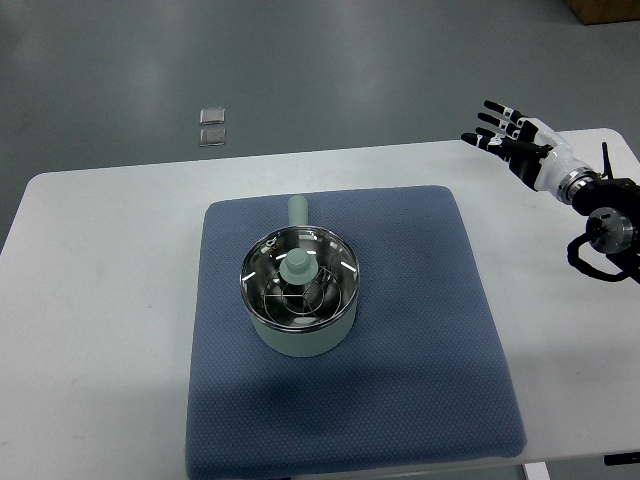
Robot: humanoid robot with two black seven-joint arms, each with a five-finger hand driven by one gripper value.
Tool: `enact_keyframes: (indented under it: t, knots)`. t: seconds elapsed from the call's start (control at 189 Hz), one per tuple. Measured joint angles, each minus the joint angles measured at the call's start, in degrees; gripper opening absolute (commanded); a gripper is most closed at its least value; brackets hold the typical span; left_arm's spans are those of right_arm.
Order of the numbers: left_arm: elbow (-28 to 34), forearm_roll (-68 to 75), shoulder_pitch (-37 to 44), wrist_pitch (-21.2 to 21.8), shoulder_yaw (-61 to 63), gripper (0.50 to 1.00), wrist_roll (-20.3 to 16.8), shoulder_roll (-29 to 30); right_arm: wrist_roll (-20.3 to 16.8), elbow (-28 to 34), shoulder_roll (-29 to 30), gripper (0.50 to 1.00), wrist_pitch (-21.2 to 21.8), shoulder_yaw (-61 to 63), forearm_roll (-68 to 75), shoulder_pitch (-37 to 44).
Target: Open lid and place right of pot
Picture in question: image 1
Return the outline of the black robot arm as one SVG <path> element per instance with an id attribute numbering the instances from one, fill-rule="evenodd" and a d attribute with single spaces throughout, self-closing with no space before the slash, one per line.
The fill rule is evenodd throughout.
<path id="1" fill-rule="evenodd" d="M 604 171 L 589 168 L 572 172 L 561 198 L 587 218 L 584 232 L 567 246 L 567 261 L 580 273 L 605 282 L 639 280 L 639 185 L 630 178 L 613 175 L 609 149 L 602 144 Z M 616 273 L 597 269 L 580 257 L 588 244 L 603 254 Z"/>

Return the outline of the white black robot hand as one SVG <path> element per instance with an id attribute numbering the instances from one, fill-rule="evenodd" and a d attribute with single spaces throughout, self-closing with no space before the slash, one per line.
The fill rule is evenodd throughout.
<path id="1" fill-rule="evenodd" d="M 463 133 L 461 140 L 501 159 L 530 189 L 562 200 L 571 181 L 593 173 L 574 156 L 569 143 L 541 120 L 490 100 L 484 107 L 478 119 L 485 125 Z"/>

